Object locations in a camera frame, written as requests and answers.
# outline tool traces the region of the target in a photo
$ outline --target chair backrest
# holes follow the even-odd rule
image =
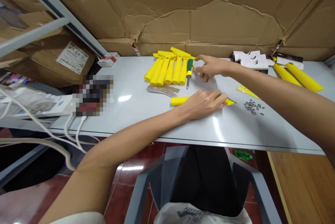
[[[142,222],[144,202],[149,183],[158,211],[164,204],[169,202],[181,167],[180,164],[183,162],[187,148],[188,146],[167,148],[165,155],[138,175],[125,223]],[[251,182],[256,193],[263,223],[281,224],[277,209],[262,173],[231,155],[228,148],[226,148],[226,153],[235,176],[240,201],[245,202],[249,183]]]

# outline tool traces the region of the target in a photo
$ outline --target wooden floor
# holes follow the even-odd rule
[[[335,170],[321,155],[268,152],[288,223],[335,223]]]

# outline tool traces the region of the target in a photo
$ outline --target forearm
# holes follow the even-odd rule
[[[334,102],[306,88],[238,64],[234,64],[229,76],[254,92],[321,148],[335,153]]]
[[[101,167],[118,165],[141,151],[164,133],[188,121],[181,108],[143,120],[104,139],[85,156],[78,168],[94,161]]]
[[[174,108],[131,125],[94,146],[84,156],[40,224],[79,212],[103,214],[117,166],[188,120],[187,113]]]

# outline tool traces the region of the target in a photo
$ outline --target red tile floor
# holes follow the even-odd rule
[[[121,224],[124,222],[137,175],[162,156],[167,147],[176,145],[179,144],[155,142],[155,144],[147,146],[140,153],[118,167],[113,180],[109,203],[105,211],[107,224]],[[255,159],[247,162],[247,164],[257,169]],[[56,175],[44,183],[1,195],[0,223],[38,223],[69,177],[70,175]],[[252,186],[249,188],[244,207],[252,223],[262,223]],[[157,213],[151,192],[148,190],[142,223],[154,223]]]

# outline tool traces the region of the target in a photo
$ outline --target hand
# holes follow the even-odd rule
[[[226,94],[216,90],[199,90],[190,96],[185,103],[178,106],[189,120],[204,118],[222,109]]]
[[[202,60],[205,64],[202,67],[195,67],[193,70],[200,73],[200,77],[204,82],[210,83],[215,75],[227,76],[228,72],[235,63],[215,58],[207,55],[199,55],[195,61]]]

